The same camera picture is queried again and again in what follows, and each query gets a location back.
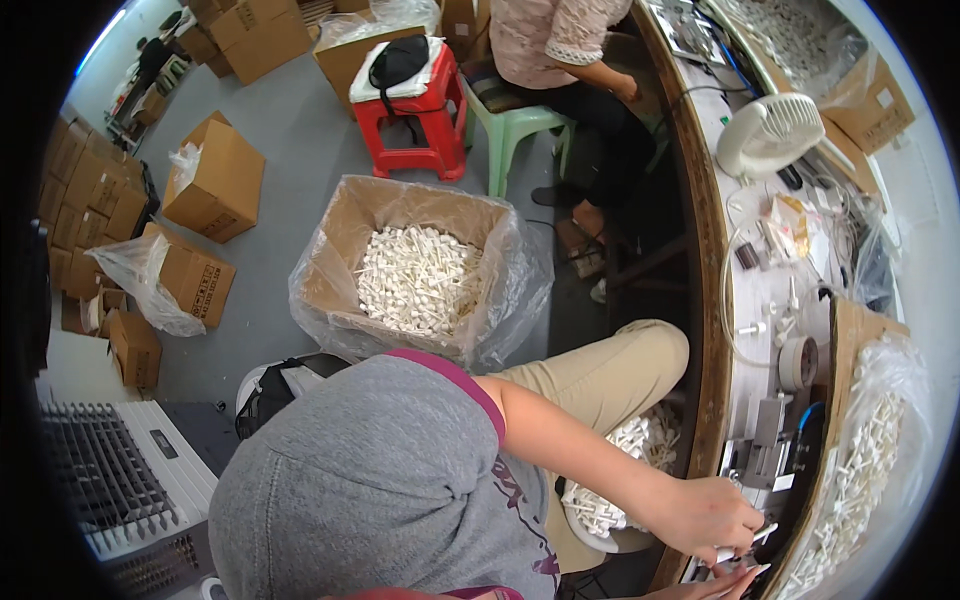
hand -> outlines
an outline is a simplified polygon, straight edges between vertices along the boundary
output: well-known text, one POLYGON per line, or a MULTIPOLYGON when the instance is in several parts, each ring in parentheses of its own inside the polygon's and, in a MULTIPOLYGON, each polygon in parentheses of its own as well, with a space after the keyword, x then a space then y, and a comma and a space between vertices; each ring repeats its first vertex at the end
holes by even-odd
POLYGON ((612 92, 624 104, 632 104, 639 99, 636 91, 636 81, 630 75, 623 75, 612 92))
POLYGON ((664 477, 628 511, 670 547, 713 566, 717 546, 730 546, 736 556, 750 549, 763 515, 723 477, 664 477))
POLYGON ((641 600, 705 600, 706 598, 737 600, 754 582, 754 578, 764 570, 764 567, 760 565, 748 570, 741 564, 729 575, 725 575, 723 569, 714 567, 713 576, 716 579, 660 589, 641 596, 641 600))

worker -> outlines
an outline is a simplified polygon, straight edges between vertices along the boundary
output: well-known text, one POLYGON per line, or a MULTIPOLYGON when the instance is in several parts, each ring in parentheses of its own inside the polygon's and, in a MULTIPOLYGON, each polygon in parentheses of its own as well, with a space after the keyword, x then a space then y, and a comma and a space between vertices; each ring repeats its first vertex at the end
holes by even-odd
MULTIPOLYGON (((763 516, 729 480, 676 479, 604 439, 674 387, 687 354, 679 329, 647 320, 493 375, 411 349, 337 372, 242 442, 217 484, 227 596, 553 598, 562 573, 605 558, 571 531, 560 476, 710 565, 717 546, 742 555, 763 516)), ((737 573, 735 597, 756 571, 737 573)))
POLYGON ((603 58, 607 28, 626 16, 632 0, 491 0, 490 42, 496 70, 520 99, 552 108, 578 127, 595 129, 604 156, 573 221, 605 242, 602 209, 636 192, 657 144, 625 106, 640 98, 630 75, 603 58))
POLYGON ((167 63, 174 51, 167 48, 159 37, 154 37, 147 41, 142 37, 136 42, 136 49, 140 52, 140 69, 137 74, 144 86, 149 87, 156 76, 160 74, 160 69, 167 63))

gray floor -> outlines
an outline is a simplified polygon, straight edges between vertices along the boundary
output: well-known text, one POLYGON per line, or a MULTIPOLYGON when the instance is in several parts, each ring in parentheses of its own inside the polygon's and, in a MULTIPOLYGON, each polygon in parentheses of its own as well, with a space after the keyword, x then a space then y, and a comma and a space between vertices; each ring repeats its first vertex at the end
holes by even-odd
MULTIPOLYGON (((317 350, 317 345, 290 316, 287 276, 320 222, 339 178, 344 174, 369 175, 372 163, 357 125, 347 118, 309 55, 288 62, 246 87, 235 77, 218 80, 208 68, 194 67, 136 153, 150 166, 161 198, 171 166, 167 154, 175 152, 180 141, 214 110, 220 110, 267 159, 259 222, 222 246, 166 224, 228 260, 237 268, 237 275, 218 328, 193 338, 160 333, 163 357, 156 398, 222 400, 232 412, 237 387, 250 369, 317 350)), ((398 139, 407 136, 409 141, 402 128, 390 134, 398 139)), ((484 194, 487 137, 479 125, 474 139, 474 146, 468 151, 467 172, 456 187, 484 194)), ((517 149, 514 158, 507 200, 527 219, 553 221, 552 208, 530 201, 533 188, 553 181, 553 140, 549 133, 531 136, 517 149)), ((437 182, 436 174, 428 171, 398 171, 393 176, 399 180, 437 182)), ((588 285, 566 275, 558 276, 569 282, 561 294, 555 293, 554 303, 563 302, 563 312, 576 317, 576 325, 564 326, 564 319, 558 319, 555 312, 554 328, 560 321, 561 338, 565 332, 569 338, 569 331, 576 331, 577 338, 601 337, 597 327, 590 324, 598 323, 602 308, 590 305, 588 285), (590 319, 584 318, 585 311, 590 313, 590 319)), ((508 366, 547 355, 551 329, 548 312, 543 313, 529 338, 510 356, 508 366)), ((557 343, 552 340, 550 346, 556 347, 557 343)), ((562 349, 576 345, 579 344, 569 339, 560 341, 562 349)))

gray shirt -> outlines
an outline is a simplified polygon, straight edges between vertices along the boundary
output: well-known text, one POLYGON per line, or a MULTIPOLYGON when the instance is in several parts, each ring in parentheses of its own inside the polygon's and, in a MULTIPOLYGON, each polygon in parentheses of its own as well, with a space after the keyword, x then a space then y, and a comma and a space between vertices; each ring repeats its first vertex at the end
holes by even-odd
POLYGON ((217 485, 210 545, 228 596, 553 598, 546 480, 499 450, 503 432, 490 397, 436 356, 394 350, 338 372, 240 444, 217 485))

person in black clothing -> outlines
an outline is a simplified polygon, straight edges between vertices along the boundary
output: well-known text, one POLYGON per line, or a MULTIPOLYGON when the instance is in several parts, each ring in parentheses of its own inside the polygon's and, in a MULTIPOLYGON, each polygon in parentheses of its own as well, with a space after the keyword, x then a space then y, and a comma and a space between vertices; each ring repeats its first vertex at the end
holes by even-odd
POLYGON ((136 49, 140 51, 140 78, 144 85, 149 86, 156 80, 160 69, 167 63, 174 51, 163 45, 159 37, 147 41, 146 37, 136 42, 136 49))

